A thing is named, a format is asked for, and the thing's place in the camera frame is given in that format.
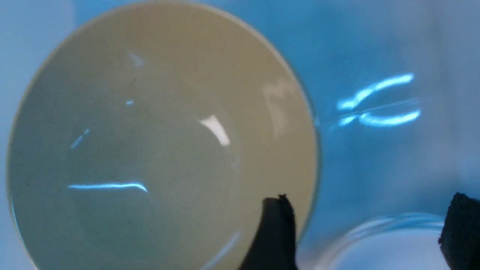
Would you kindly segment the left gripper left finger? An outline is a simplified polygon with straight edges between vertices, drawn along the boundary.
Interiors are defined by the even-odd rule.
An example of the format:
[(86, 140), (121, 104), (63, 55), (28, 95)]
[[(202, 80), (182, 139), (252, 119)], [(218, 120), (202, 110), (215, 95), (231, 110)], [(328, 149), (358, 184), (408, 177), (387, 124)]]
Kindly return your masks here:
[(262, 201), (256, 235), (240, 270), (297, 270), (296, 221), (285, 194)]

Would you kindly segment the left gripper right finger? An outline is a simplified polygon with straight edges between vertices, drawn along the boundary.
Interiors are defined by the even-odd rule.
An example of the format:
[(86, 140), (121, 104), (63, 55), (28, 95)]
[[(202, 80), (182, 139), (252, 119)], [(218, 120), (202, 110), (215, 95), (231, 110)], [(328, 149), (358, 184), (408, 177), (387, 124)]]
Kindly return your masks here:
[(438, 239), (439, 248), (451, 270), (480, 268), (480, 202), (455, 193)]

